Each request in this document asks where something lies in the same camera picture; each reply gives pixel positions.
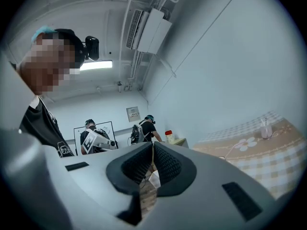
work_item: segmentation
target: black headset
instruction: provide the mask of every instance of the black headset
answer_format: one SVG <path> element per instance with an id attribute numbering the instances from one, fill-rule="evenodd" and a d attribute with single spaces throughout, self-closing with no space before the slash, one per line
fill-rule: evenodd
<path id="1" fill-rule="evenodd" d="M 56 29 L 55 30 L 63 39 L 69 39 L 75 47 L 75 68 L 80 68 L 85 60 L 98 60 L 99 59 L 99 40 L 93 36 L 85 38 L 85 45 L 75 35 L 71 29 Z"/>
<path id="2" fill-rule="evenodd" d="M 147 117 L 147 119 L 152 120 L 153 125 L 155 124 L 154 117 L 152 115 L 147 115 L 146 117 Z"/>

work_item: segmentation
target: black t-shirt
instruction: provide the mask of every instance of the black t-shirt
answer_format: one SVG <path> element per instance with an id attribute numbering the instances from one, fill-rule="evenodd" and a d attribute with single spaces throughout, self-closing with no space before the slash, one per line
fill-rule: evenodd
<path id="1" fill-rule="evenodd" d="M 24 133 L 35 136 L 43 145 L 55 147 L 61 158 L 74 156 L 59 131 L 56 119 L 50 117 L 49 111 L 41 100 L 39 100 L 39 104 L 35 109 L 28 107 L 20 129 Z"/>
<path id="2" fill-rule="evenodd" d="M 99 134 L 99 135 L 101 135 L 101 136 L 103 136 L 103 137 L 105 137 L 105 138 L 107 138 L 107 139 L 110 140 L 109 136 L 107 135 L 107 133 L 106 133 L 104 130 L 102 130 L 102 129 L 97 130 L 96 127 L 95 127 L 94 125 L 89 126 L 88 128 L 91 129 L 92 131 L 95 130 L 95 132 L 96 132 L 97 134 Z M 81 145 L 84 143 L 84 140 L 85 140 L 85 138 L 87 137 L 87 135 L 88 135 L 88 131 L 86 131 L 86 130 L 83 131 L 83 132 L 80 134 L 80 144 L 81 144 Z"/>
<path id="3" fill-rule="evenodd" d="M 143 134 L 145 136 L 144 141 L 152 141 L 152 132 L 156 131 L 154 125 L 149 121 L 145 121 L 141 124 L 142 122 L 140 122 L 139 125 L 141 125 L 143 129 Z"/>

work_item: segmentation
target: cable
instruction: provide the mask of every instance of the cable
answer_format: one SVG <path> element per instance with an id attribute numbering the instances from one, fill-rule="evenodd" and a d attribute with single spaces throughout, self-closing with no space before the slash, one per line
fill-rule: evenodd
<path id="1" fill-rule="evenodd" d="M 144 186 L 140 187 L 140 189 L 143 189 L 145 187 L 145 185 L 146 185 L 146 177 L 144 177 L 144 179 L 145 179 Z"/>

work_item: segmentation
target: flower pattern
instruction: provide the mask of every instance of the flower pattern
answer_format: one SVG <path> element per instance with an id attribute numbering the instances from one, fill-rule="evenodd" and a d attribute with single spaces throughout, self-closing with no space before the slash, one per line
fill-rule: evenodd
<path id="1" fill-rule="evenodd" d="M 242 139 L 234 145 L 234 148 L 240 149 L 240 151 L 246 151 L 248 148 L 256 146 L 257 142 L 254 140 L 254 137 L 248 138 L 247 140 Z"/>
<path id="2" fill-rule="evenodd" d="M 292 130 L 290 125 L 287 125 L 286 127 L 282 126 L 278 131 L 280 132 L 280 134 L 284 133 L 290 133 L 290 131 Z"/>

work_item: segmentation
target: wall-mounted air conditioner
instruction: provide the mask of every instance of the wall-mounted air conditioner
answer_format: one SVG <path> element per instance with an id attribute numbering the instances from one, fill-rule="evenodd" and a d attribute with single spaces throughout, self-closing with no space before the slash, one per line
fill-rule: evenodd
<path id="1" fill-rule="evenodd" d="M 140 52 L 156 54 L 165 38 L 171 22 L 163 19 L 164 13 L 135 10 L 127 37 L 126 46 Z"/>

